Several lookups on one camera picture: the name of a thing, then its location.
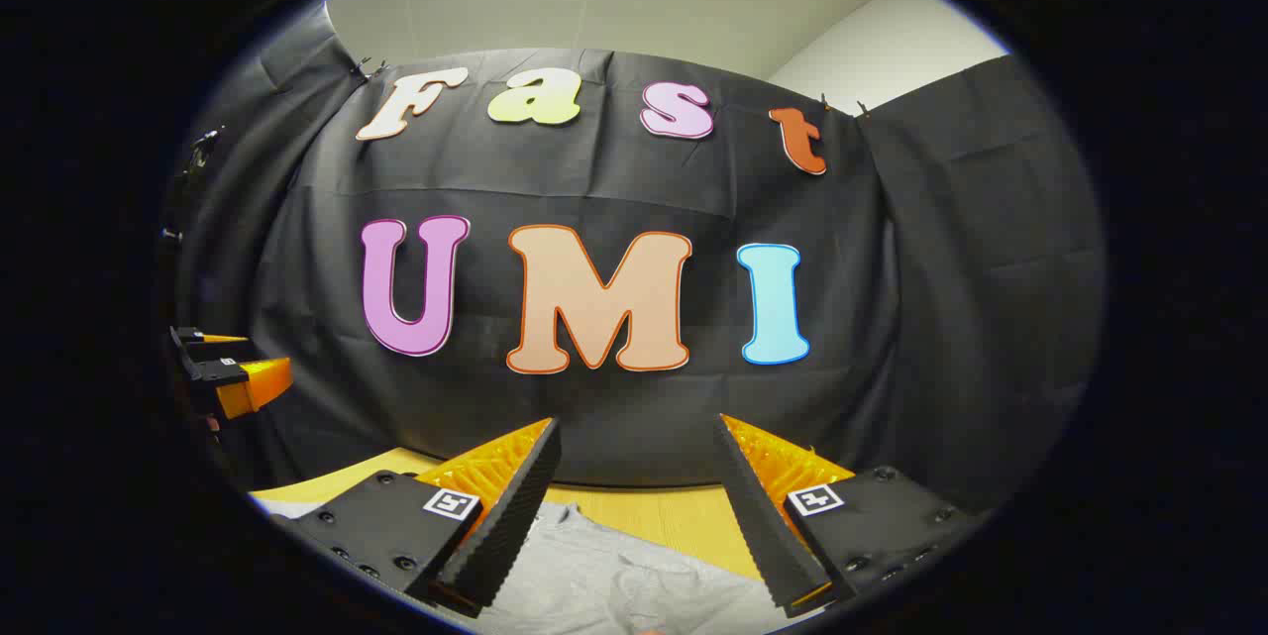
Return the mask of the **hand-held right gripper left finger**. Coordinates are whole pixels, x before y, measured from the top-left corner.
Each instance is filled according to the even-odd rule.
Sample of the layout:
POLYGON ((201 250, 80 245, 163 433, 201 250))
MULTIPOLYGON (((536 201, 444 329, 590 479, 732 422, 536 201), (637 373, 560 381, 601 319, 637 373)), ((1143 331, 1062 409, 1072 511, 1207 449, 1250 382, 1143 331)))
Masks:
POLYGON ((538 420, 421 477, 377 470, 273 523, 350 575, 477 617, 517 560, 560 452, 555 420, 538 420))

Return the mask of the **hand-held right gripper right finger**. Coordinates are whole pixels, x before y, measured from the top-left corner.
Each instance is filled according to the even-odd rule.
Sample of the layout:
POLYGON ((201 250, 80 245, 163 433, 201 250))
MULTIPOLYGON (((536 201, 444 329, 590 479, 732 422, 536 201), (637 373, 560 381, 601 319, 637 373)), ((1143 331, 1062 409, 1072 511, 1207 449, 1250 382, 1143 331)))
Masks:
POLYGON ((714 437, 741 535, 789 619, 914 575, 987 521, 894 466, 848 470, 732 414, 714 437))

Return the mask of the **grey zip-neck sweatshirt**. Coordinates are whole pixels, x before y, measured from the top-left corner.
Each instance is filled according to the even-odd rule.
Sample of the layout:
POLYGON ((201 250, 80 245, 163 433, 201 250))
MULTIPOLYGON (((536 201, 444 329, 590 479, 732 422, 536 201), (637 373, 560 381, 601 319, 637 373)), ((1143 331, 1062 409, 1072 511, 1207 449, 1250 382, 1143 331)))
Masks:
POLYGON ((792 626, 758 580, 544 503, 481 635, 767 635, 792 626))

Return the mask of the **black backdrop cloth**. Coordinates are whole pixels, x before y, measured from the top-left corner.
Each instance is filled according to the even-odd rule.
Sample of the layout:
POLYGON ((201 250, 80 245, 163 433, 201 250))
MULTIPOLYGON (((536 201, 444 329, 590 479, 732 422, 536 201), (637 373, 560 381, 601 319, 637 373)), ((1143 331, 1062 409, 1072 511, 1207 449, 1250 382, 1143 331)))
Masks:
POLYGON ((293 373, 222 420, 245 491, 541 418, 566 484, 710 484, 732 414, 992 510, 1090 382, 1096 196, 1011 56, 870 119, 612 49, 354 66, 313 9, 191 124, 226 131, 175 323, 293 373))

